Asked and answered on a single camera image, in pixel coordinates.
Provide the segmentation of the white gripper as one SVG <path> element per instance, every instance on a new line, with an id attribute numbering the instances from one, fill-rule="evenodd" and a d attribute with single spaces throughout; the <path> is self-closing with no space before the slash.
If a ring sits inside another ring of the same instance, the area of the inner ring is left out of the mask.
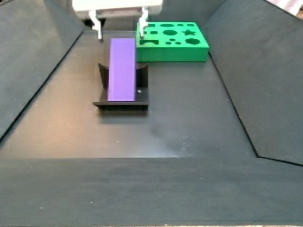
<path id="1" fill-rule="evenodd" d="M 72 9 L 81 19 L 90 19 L 92 29 L 101 41 L 100 19 L 137 17 L 138 35 L 144 37 L 148 16 L 161 12 L 162 0 L 70 0 Z"/>

